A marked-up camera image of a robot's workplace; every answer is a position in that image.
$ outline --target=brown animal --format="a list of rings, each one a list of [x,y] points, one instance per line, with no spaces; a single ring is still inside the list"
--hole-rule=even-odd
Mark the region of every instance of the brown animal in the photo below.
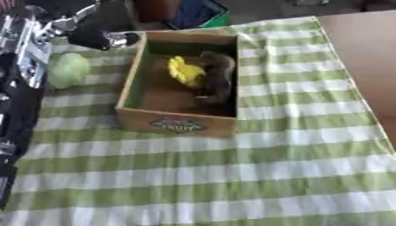
[[[195,94],[200,104],[224,104],[232,91],[232,74],[235,71],[235,61],[227,55],[214,52],[202,52],[205,62],[206,76],[202,76],[201,88]]]

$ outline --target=cardboard box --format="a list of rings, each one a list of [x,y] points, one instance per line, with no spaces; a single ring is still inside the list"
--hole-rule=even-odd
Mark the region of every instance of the cardboard box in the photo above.
[[[232,78],[232,98],[223,107],[208,108],[197,104],[191,90],[169,75],[167,62],[181,56],[187,63],[199,64],[197,59],[205,50],[237,60],[237,43],[237,36],[146,33],[116,107],[121,124],[138,132],[232,136],[237,118],[238,67]]]

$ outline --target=tablecloth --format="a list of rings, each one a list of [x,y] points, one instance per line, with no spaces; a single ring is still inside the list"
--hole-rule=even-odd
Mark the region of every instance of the tablecloth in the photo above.
[[[114,106],[134,48],[59,42],[93,65],[46,95],[4,211],[9,226],[394,225],[396,158],[316,18],[240,35],[231,139],[127,132]]]

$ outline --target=yellow toy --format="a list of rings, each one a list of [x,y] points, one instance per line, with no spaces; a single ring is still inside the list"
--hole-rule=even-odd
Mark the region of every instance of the yellow toy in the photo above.
[[[203,68],[191,64],[186,64],[181,56],[171,58],[168,63],[169,73],[181,84],[190,88],[200,88],[199,77],[205,76]]]

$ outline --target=green stripe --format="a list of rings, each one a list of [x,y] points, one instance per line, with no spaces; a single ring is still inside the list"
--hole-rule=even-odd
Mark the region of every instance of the green stripe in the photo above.
[[[262,121],[239,121],[237,132],[283,132],[287,130],[316,130],[363,125],[377,125],[377,120],[368,113],[354,113],[320,117],[289,117]]]
[[[97,117],[115,114],[114,103],[94,104],[82,107],[42,108],[40,118],[50,117]]]
[[[62,56],[64,53],[68,52],[77,52],[80,55],[86,58],[95,58],[95,57],[134,57],[136,54],[136,49],[113,49],[109,51],[99,51],[99,50],[80,50],[76,51],[74,49],[70,49],[61,53],[52,53],[51,58],[57,58]]]
[[[47,93],[47,97],[63,96],[63,95],[78,95],[78,94],[114,94],[122,90],[123,80],[118,84],[96,84],[70,87],[67,89],[60,89]]]
[[[93,66],[91,67],[91,74],[125,74],[131,70],[131,64],[117,64],[117,65],[105,65],[105,66]]]
[[[34,132],[32,144],[38,143],[61,143],[61,142],[84,142],[87,140],[113,141],[122,139],[155,139],[171,138],[174,134],[155,134],[150,132],[129,132],[123,128],[86,129],[80,131],[46,131]]]
[[[276,107],[285,104],[307,104],[315,102],[346,102],[359,101],[362,98],[354,89],[346,91],[323,91],[307,93],[268,94],[264,96],[240,97],[240,107]]]
[[[161,224],[161,226],[394,226],[396,214],[390,212],[338,214],[338,215],[304,215],[280,216],[264,219],[248,219],[227,222],[198,222],[194,224]]]
[[[388,147],[384,141],[378,142],[345,142],[329,145],[312,146],[279,146],[252,149],[234,149],[196,151],[196,152],[166,152],[153,154],[149,151],[149,143],[137,143],[140,152],[144,154],[118,155],[118,150],[108,150],[114,155],[108,156],[81,156],[74,158],[54,158],[18,161],[19,175],[33,175],[42,173],[79,173],[88,171],[115,171],[115,170],[150,170],[160,168],[217,166],[244,163],[263,163],[276,161],[306,161],[312,159],[331,159],[349,156],[365,156],[384,152]]]
[[[28,207],[30,210],[43,210],[64,207],[139,206],[156,203],[210,203],[216,200],[279,199],[302,195],[387,191],[396,187],[396,180],[390,179],[395,177],[396,173],[372,173],[343,177],[296,178],[208,185],[167,185],[102,190],[64,189],[14,193],[7,206],[7,211],[24,209],[25,207],[19,205],[19,203],[23,203],[23,200],[33,201],[32,205]]]
[[[292,39],[255,39],[254,41],[241,41],[241,49],[265,49],[267,46],[286,47],[286,46],[308,46],[327,44],[325,36],[312,36],[310,38]]]
[[[310,63],[337,59],[331,52],[300,53],[267,57],[243,57],[240,66],[256,66],[261,64]]]
[[[307,21],[307,22],[303,22],[300,24],[284,24],[284,25],[280,25],[280,24],[261,24],[259,26],[249,26],[246,28],[238,28],[238,26],[236,26],[236,30],[244,33],[244,34],[259,34],[262,32],[277,32],[277,31],[304,31],[304,30],[315,30],[318,27],[317,23],[315,21]]]
[[[261,85],[267,83],[287,82],[287,81],[322,81],[333,79],[349,78],[345,70],[328,72],[290,72],[290,73],[267,73],[263,72],[255,76],[239,76],[239,83],[242,86]]]

